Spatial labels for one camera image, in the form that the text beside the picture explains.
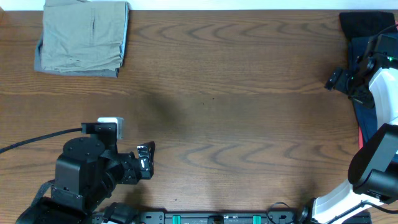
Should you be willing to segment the khaki green shorts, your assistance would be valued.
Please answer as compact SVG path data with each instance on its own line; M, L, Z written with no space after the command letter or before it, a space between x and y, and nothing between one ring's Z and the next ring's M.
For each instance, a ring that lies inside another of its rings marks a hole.
M46 0L42 68L59 72L120 69L128 20L126 1Z

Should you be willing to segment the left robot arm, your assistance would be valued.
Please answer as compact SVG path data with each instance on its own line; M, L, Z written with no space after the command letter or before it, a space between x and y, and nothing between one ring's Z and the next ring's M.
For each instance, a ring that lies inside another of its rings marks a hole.
M119 153L116 123L83 123L82 138L66 142L54 179L42 184L18 223L139 223L139 212L123 203L96 209L118 184L136 185L154 175L155 142Z

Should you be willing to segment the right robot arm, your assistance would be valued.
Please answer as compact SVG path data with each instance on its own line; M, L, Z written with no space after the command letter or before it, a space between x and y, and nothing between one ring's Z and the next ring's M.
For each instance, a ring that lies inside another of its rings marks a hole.
M375 108L377 130L353 157L347 180L304 206L296 223L343 223L369 207L381 210L397 201L397 56L372 50L357 65L327 87Z

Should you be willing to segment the navy blue folded garment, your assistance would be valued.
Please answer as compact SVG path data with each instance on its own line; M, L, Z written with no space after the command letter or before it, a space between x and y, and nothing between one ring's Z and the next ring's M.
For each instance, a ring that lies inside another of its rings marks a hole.
M350 40L348 44L348 62L350 70L355 69L357 58L362 56L365 52L368 39L368 37L357 37ZM377 131L376 110L374 108L369 109L355 101L353 102L353 108L358 125L362 130L365 144Z

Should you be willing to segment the red folded garment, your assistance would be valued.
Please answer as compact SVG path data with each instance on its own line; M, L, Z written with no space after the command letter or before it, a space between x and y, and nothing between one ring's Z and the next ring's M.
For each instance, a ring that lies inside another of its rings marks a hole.
M358 128L358 146L359 149L362 149L364 146L363 133L360 127Z

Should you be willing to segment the black folded garment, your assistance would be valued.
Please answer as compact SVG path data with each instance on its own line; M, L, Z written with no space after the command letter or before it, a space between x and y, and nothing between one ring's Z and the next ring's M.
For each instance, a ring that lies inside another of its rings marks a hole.
M383 33L397 33L393 13L382 11L341 12L340 26L348 40Z

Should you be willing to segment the folded grey shorts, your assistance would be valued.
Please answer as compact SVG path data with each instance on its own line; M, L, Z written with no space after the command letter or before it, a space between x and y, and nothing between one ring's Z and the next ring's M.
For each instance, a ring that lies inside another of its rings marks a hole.
M34 70L36 72L48 73L52 75L63 75L71 77L106 77L106 78L117 78L119 69L115 70L88 70L88 71L71 71L71 72L59 72L55 70L45 70L41 66L41 51L43 46L43 34L41 34L40 39L37 42L34 53Z

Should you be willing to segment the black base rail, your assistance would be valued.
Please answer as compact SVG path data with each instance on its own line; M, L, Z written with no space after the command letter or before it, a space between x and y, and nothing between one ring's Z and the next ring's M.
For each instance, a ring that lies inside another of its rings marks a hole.
M130 223L137 224L289 224L295 223L295 213L164 213L141 212Z

